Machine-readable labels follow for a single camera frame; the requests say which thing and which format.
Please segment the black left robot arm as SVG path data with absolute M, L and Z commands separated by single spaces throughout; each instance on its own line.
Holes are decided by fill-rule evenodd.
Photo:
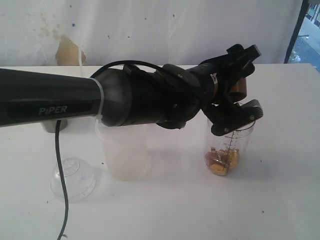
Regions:
M 88 78 L 3 68 L 0 124 L 95 116 L 108 127 L 157 124 L 174 130 L 203 112 L 211 133 L 224 136 L 263 116 L 258 100 L 240 104 L 244 95 L 234 91 L 255 71 L 260 55 L 255 45 L 235 44 L 225 55 L 188 69 L 120 60 Z

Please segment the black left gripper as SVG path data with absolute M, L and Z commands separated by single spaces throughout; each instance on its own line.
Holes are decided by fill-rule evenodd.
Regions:
M 226 55 L 202 62 L 213 68 L 213 78 L 217 84 L 212 99 L 201 110 L 212 122 L 211 133 L 218 137 L 263 117 L 263 109 L 257 99 L 240 105 L 229 96 L 230 89 L 239 79 L 247 79 L 255 71 L 253 61 L 261 56 L 261 52 L 255 44 L 248 48 L 235 44 L 226 51 Z

